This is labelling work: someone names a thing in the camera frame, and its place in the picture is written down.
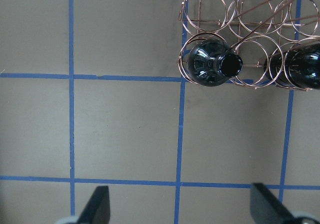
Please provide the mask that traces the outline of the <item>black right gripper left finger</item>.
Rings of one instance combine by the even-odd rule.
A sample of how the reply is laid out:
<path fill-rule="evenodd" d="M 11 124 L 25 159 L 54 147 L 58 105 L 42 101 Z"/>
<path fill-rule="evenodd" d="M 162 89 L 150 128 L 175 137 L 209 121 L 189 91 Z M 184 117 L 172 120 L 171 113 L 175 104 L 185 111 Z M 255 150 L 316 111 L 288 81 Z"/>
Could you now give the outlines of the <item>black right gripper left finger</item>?
<path fill-rule="evenodd" d="M 111 219 L 109 187 L 97 186 L 79 216 L 78 224 L 108 224 Z"/>

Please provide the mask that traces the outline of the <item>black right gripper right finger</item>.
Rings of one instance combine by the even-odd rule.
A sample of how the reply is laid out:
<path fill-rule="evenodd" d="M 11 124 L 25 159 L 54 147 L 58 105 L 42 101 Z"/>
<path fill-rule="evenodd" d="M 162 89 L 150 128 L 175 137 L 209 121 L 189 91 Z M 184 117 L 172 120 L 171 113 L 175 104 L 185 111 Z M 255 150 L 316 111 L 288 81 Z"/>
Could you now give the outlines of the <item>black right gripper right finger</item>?
<path fill-rule="evenodd" d="M 255 224 L 288 224 L 294 220 L 291 212 L 263 183 L 251 184 L 249 210 Z"/>

